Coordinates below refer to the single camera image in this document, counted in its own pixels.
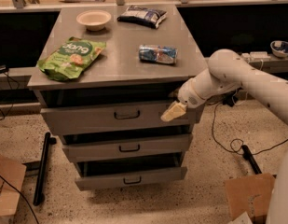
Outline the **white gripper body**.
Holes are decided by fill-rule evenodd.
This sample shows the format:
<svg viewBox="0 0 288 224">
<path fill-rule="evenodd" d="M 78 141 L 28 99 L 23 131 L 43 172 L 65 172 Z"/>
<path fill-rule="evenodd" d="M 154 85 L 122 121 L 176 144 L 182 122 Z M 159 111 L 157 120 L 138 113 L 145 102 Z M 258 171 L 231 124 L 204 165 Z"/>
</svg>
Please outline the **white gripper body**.
<svg viewBox="0 0 288 224">
<path fill-rule="evenodd" d="M 188 108 L 197 108 L 203 105 L 207 97 L 203 97 L 196 85 L 196 79 L 190 78 L 178 91 L 178 100 Z"/>
</svg>

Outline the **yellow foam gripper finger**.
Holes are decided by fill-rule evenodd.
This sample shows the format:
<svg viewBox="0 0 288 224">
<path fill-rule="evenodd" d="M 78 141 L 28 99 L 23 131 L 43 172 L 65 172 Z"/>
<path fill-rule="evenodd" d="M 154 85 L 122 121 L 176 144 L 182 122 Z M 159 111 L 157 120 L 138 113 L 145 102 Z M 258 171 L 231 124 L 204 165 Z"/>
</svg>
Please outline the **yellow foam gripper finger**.
<svg viewBox="0 0 288 224">
<path fill-rule="evenodd" d="M 160 118 L 162 121 L 169 122 L 184 115 L 186 110 L 187 105 L 184 105 L 181 102 L 174 101 L 161 115 Z"/>
</svg>

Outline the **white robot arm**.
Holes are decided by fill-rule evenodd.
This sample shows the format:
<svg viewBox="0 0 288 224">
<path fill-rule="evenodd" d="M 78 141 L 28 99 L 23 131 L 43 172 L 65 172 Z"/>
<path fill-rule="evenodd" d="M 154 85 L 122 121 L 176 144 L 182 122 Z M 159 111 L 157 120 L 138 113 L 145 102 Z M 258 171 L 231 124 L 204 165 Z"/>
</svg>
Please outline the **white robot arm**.
<svg viewBox="0 0 288 224">
<path fill-rule="evenodd" d="M 236 52 L 219 49 L 208 67 L 190 78 L 178 91 L 177 100 L 162 114 L 171 121 L 189 108 L 203 105 L 214 95 L 242 88 L 288 125 L 288 80 L 250 66 Z M 266 224 L 288 224 L 288 150 L 284 154 L 267 211 Z"/>
</svg>

